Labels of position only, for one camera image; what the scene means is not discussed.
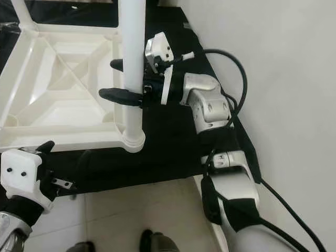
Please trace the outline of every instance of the black cable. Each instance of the black cable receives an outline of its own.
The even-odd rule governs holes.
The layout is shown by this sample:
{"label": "black cable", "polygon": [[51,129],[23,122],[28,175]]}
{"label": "black cable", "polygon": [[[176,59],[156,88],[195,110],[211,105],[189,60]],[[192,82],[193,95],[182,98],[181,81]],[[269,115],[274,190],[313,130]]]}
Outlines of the black cable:
{"label": "black cable", "polygon": [[314,243],[320,252],[326,252],[322,242],[317,237],[317,235],[307,226],[307,224],[295,213],[295,211],[290,207],[290,205],[264,180],[261,178],[261,183],[266,187],[287,209],[287,211],[293,216],[293,218],[299,223],[299,225],[307,232],[307,234],[312,238]]}
{"label": "black cable", "polygon": [[[220,54],[220,55],[226,56],[227,58],[231,59],[236,64],[236,66],[238,67],[238,69],[240,71],[240,74],[241,74],[241,77],[243,79],[243,91],[242,91],[242,94],[241,94],[242,96],[240,98],[239,104],[237,104],[237,101],[232,96],[224,93],[224,96],[226,98],[230,99],[234,103],[234,111],[232,113],[231,118],[229,119],[229,121],[227,122],[227,124],[225,126],[221,127],[221,128],[228,128],[238,118],[238,114],[239,114],[241,108],[243,107],[243,104],[244,104],[245,99],[246,99],[247,77],[246,77],[245,70],[244,70],[242,64],[240,63],[240,61],[235,56],[233,56],[232,54],[230,54],[226,51],[219,50],[219,49],[204,49],[200,52],[195,52],[194,56],[197,57],[198,55],[202,55],[202,54]],[[174,63],[182,61],[182,60],[183,60],[183,57],[178,57],[174,61],[172,61],[171,63],[174,64]],[[211,153],[208,155],[208,157],[206,159],[206,162],[204,164],[204,171],[203,171],[203,176],[204,177],[207,175],[207,169],[210,165],[210,162],[211,162],[213,156],[215,155],[216,148],[217,148],[217,146],[215,146],[211,150]],[[322,243],[318,239],[318,237],[315,235],[315,233],[303,222],[303,220],[301,220],[301,218],[294,212],[294,210],[287,204],[287,202],[270,185],[268,185],[263,179],[261,179],[261,183],[274,194],[274,196],[283,204],[283,206],[289,211],[289,213],[294,217],[294,219],[300,224],[300,226],[308,233],[308,235],[315,242],[315,244],[318,247],[318,249],[320,250],[320,252],[326,252],[326,249],[324,248],[324,246],[322,245]],[[220,193],[217,192],[217,194],[218,194],[218,197],[221,198],[221,200],[227,200]],[[292,244],[295,248],[297,248],[300,252],[309,252],[298,241],[296,241],[294,238],[292,238],[290,235],[288,235],[286,232],[284,232],[280,228],[276,227],[272,223],[268,222],[267,220],[265,220],[261,217],[260,217],[260,222],[261,222],[261,224],[263,224],[264,226],[266,226],[267,228],[271,229],[273,232],[275,232],[276,234],[278,234],[279,236],[284,238],[286,241],[288,241],[290,244]]]}
{"label": "black cable", "polygon": [[231,95],[229,95],[229,94],[227,94],[227,93],[224,93],[224,96],[225,96],[226,98],[228,98],[230,101],[232,101],[232,103],[233,103],[233,108],[234,108],[234,110],[236,110],[237,107],[238,107],[238,103],[237,103],[236,99],[233,98]]}
{"label": "black cable", "polygon": [[[220,194],[217,191],[216,191],[216,193],[217,193],[217,197],[220,198],[223,202],[226,202],[226,203],[230,204],[230,201],[226,197],[224,197],[222,194]],[[237,208],[235,205],[231,204],[230,206],[233,207],[233,208],[236,208],[240,212],[244,212],[245,214],[249,215],[248,212],[244,211],[243,209]],[[300,251],[300,252],[309,252],[302,244],[300,244],[297,240],[295,240],[293,237],[291,237],[289,234],[287,234],[286,232],[284,232],[283,230],[281,230],[277,226],[273,225],[272,223],[268,222],[267,220],[265,220],[265,219],[263,219],[261,217],[258,217],[257,220],[258,220],[258,222],[260,224],[262,224],[265,227],[269,228],[274,233],[276,233],[277,235],[279,235],[280,237],[282,237],[284,240],[286,240],[289,244],[291,244],[298,251]]]}

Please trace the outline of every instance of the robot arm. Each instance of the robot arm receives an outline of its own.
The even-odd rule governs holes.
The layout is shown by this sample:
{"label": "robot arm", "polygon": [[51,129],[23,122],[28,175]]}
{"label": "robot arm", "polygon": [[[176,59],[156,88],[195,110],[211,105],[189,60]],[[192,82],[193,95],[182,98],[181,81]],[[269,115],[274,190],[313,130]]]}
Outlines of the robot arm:
{"label": "robot arm", "polygon": [[[191,59],[195,55],[191,52],[174,59],[164,33],[156,34],[148,41],[145,56],[148,64],[143,80],[144,95],[112,88],[100,90],[100,96],[129,106],[147,107],[169,102],[190,106],[203,164],[213,154],[211,152],[218,145],[219,136],[224,136],[216,153],[210,157],[201,187],[205,215],[212,223],[221,225],[229,250],[297,251],[253,218],[244,219],[237,214],[237,209],[244,208],[248,214],[259,217],[259,195],[246,153],[239,146],[235,125],[230,124],[230,105],[221,93],[220,83],[209,75],[173,72],[175,62]],[[120,59],[114,60],[111,67],[122,70],[121,63]],[[218,194],[225,199],[224,202],[218,198]]]}
{"label": "robot arm", "polygon": [[49,213],[59,187],[71,182],[53,177],[46,167],[49,141],[36,150],[11,149],[1,155],[1,185],[8,201],[0,212],[0,251],[23,251],[32,226],[42,213]]}

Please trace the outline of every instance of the person's foot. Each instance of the person's foot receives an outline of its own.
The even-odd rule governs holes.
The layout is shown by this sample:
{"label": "person's foot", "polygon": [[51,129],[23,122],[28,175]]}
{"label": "person's foot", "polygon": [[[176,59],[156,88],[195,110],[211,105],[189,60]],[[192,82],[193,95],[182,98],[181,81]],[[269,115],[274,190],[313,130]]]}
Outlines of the person's foot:
{"label": "person's foot", "polygon": [[69,248],[67,252],[96,252],[95,245],[91,241],[83,243],[77,243],[73,247]]}
{"label": "person's foot", "polygon": [[140,239],[140,252],[151,252],[151,236],[153,232],[150,229],[146,229],[142,232]]}

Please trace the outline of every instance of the metal bracket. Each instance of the metal bracket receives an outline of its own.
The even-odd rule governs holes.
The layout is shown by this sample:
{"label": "metal bracket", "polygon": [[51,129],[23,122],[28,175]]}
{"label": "metal bracket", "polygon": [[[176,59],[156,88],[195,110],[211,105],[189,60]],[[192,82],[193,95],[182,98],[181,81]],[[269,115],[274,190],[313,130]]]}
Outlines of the metal bracket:
{"label": "metal bracket", "polygon": [[174,59],[164,32],[155,34],[154,38],[147,41],[145,56],[154,73],[158,73],[158,64],[155,62],[156,57],[159,57],[162,61],[172,61]]}
{"label": "metal bracket", "polygon": [[58,185],[59,187],[62,187],[64,189],[67,189],[67,190],[70,190],[70,188],[72,187],[73,185],[73,182],[70,182],[70,181],[66,181],[66,180],[61,180],[61,179],[58,179],[58,178],[55,178],[53,181],[52,181],[53,184],[55,185]]}

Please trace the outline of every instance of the white end effector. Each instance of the white end effector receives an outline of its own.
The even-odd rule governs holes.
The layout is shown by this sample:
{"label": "white end effector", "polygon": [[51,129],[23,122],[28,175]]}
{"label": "white end effector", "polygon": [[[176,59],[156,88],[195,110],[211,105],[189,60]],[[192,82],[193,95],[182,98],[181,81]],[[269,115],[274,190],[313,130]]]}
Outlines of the white end effector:
{"label": "white end effector", "polygon": [[[145,48],[146,59],[154,73],[159,73],[159,63],[169,62],[174,60],[173,52],[170,48],[166,35],[161,32],[155,34],[154,38],[149,39]],[[164,76],[164,83],[161,96],[161,104],[166,105],[168,101],[170,83],[172,81],[173,65],[164,69],[164,73],[159,73]]]}
{"label": "white end effector", "polygon": [[53,203],[40,190],[37,179],[38,167],[42,165],[41,152],[11,149],[1,156],[1,185],[7,198],[21,196],[36,202],[49,213]]}
{"label": "white end effector", "polygon": [[46,168],[46,155],[54,146],[46,142],[36,150],[11,149],[1,155],[1,185],[8,201],[0,212],[0,251],[23,251],[32,226],[47,214],[60,187],[71,182],[53,177]]}

